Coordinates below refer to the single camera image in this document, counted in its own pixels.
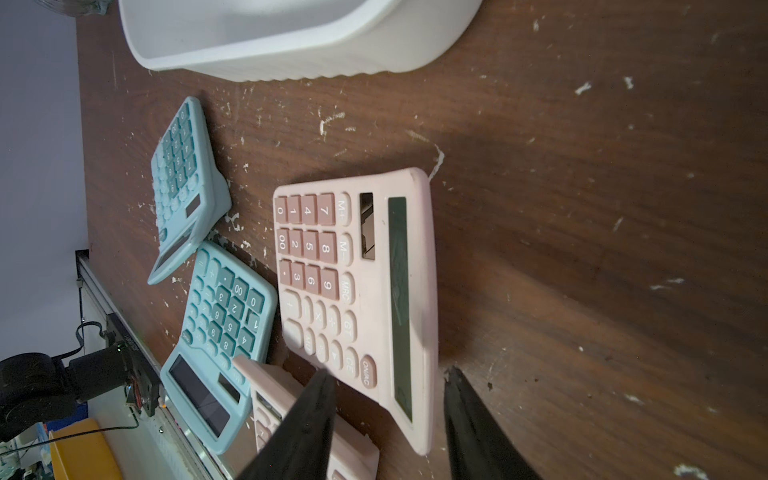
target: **yellow object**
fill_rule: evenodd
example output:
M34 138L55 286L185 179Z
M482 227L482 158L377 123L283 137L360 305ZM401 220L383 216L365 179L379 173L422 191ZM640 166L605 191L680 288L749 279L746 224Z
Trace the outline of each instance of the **yellow object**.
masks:
M51 439L98 429L93 419L73 423L51 432ZM53 474L56 480L122 480L118 464L101 432L51 443Z

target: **calculator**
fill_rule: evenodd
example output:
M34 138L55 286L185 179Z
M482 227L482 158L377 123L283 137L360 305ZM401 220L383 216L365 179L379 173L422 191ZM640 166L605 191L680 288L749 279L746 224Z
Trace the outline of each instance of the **calculator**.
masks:
M200 246L231 207L216 169L200 101L187 97L152 155L152 187L160 253L147 283L159 283Z
M279 366L259 364L244 357L236 358L234 365L250 383L256 448L260 452L301 395L303 387ZM379 449L337 415L333 423L327 478L373 480L378 466Z
M277 293L265 279L218 245L200 245L179 343L160 377L212 452L229 448L250 412L250 386L232 359L264 361L276 305Z
M288 347L432 447L438 317L429 179L418 168L278 187L273 197Z

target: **white plastic container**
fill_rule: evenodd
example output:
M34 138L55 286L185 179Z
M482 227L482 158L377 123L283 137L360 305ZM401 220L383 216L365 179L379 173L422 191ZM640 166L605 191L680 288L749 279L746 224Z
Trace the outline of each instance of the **white plastic container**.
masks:
M435 60L482 0L121 0L128 46L151 70L231 81L409 71Z

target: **wooden table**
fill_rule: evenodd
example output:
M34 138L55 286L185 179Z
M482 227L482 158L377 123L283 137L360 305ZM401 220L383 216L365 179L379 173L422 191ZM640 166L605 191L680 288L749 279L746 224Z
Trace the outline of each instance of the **wooden table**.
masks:
M91 262L160 361L192 265L147 285L149 159L194 95L230 181L215 228L273 283L275 187L435 169L440 367L542 477L768 475L764 2L486 0L418 71L243 84L140 67L116 7L78 19ZM313 372L279 322L269 361ZM375 403L339 407L379 478L448 478L442 408L419 457Z

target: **blue calculator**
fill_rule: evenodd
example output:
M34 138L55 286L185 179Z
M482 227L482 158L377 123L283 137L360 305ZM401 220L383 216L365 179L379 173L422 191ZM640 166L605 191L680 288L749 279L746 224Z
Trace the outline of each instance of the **blue calculator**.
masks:
M216 169L200 101L187 97L152 156L157 256L147 283L176 270L232 207L227 181Z
M212 452L229 448L252 406L250 383L232 359L265 360L276 307L269 282L218 245L200 245L179 343L160 377Z

